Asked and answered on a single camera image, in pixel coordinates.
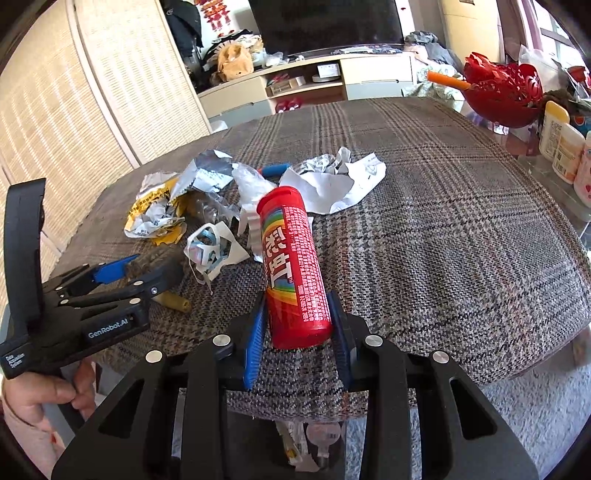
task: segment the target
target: metal screw head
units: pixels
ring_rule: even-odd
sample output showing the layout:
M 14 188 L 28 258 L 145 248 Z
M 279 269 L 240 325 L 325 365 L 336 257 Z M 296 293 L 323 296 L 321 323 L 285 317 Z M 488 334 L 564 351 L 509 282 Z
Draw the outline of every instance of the metal screw head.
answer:
M 157 364 L 162 360 L 162 352 L 160 350 L 152 350 L 146 353 L 146 361 L 150 364 Z
M 435 360 L 438 364 L 446 364 L 449 362 L 449 355 L 445 352 L 434 352 L 433 360 Z
M 226 346 L 230 344 L 232 339 L 228 335 L 216 335 L 213 337 L 213 344 L 215 346 Z
M 369 346 L 382 346 L 383 342 L 379 335 L 368 335 L 365 337 L 365 343 Z

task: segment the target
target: red tube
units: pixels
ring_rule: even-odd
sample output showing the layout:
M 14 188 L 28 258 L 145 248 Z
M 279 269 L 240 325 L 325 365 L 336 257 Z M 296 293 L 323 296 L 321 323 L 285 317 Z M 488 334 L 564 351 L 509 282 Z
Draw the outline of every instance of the red tube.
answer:
M 256 209 L 273 346 L 306 348 L 330 338 L 332 324 L 312 232 L 300 192 L 278 187 Z

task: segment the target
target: brown plaid fabric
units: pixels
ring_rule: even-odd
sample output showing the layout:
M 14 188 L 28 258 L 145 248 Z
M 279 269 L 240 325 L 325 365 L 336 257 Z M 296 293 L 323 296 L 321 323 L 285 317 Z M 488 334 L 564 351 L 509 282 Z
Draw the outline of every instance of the brown plaid fabric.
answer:
M 306 107 L 170 152 L 102 193 L 56 273 L 150 248 L 123 233 L 147 173 L 182 171 L 208 148 L 260 167 L 341 145 L 355 159 L 375 152 L 387 165 L 386 178 L 360 204 L 317 215 L 313 226 L 327 290 L 337 290 L 345 310 L 364 317 L 371 331 L 404 351 L 446 350 L 486 384 L 539 362 L 589 323 L 591 268 L 562 211 L 486 132 L 422 98 Z M 235 187 L 225 196 L 238 200 Z M 108 349 L 103 360 L 125 372 L 149 350 L 188 351 L 247 312 L 263 284 L 254 261 L 223 269 L 213 295 L 188 275 L 178 292 L 193 312 L 154 304 L 151 330 Z M 366 411 L 362 394 L 344 392 L 330 345 L 276 351 L 268 339 L 253 392 L 233 393 L 228 402 L 271 419 Z

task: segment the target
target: rainbow graphic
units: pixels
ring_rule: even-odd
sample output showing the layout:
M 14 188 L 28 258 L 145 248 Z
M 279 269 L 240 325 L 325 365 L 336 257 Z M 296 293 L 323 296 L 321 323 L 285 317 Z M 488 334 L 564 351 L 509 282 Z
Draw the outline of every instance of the rainbow graphic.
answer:
M 269 215 L 265 218 L 262 224 L 262 240 L 263 240 L 263 248 L 265 246 L 265 238 L 272 234 L 273 231 L 277 229 L 277 227 L 281 227 L 282 230 L 285 232 L 287 229 L 285 228 L 285 219 L 283 217 L 283 209 L 276 208 L 272 210 Z M 293 256 L 293 252 L 291 249 L 287 249 L 285 252 L 290 255 L 290 258 Z M 265 262 L 267 262 L 267 271 L 269 271 L 269 263 L 272 261 L 272 258 L 267 258 L 265 255 Z M 274 299 L 277 302 L 287 303 L 289 305 L 297 306 L 297 297 L 296 297 L 296 285 L 294 283 L 290 283 L 287 277 L 282 277 L 275 281 L 275 287 L 267 287 L 267 296 Z

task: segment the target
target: woven panel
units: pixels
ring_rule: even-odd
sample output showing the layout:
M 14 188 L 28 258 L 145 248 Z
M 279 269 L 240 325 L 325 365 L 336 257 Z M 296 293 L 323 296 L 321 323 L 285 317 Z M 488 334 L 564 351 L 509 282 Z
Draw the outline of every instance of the woven panel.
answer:
M 98 84 L 141 161 L 209 135 L 158 0 L 75 5 Z
M 98 195 L 132 170 L 80 67 L 58 0 L 0 76 L 0 152 L 14 181 L 47 177 L 45 232 L 65 246 Z
M 8 302 L 6 295 L 6 280 L 4 278 L 4 210 L 6 208 L 6 193 L 8 186 L 4 179 L 0 179 L 0 314 L 4 311 L 4 306 Z
M 41 281 L 49 280 L 49 275 L 53 271 L 60 257 L 56 252 L 47 246 L 46 242 L 41 239 Z

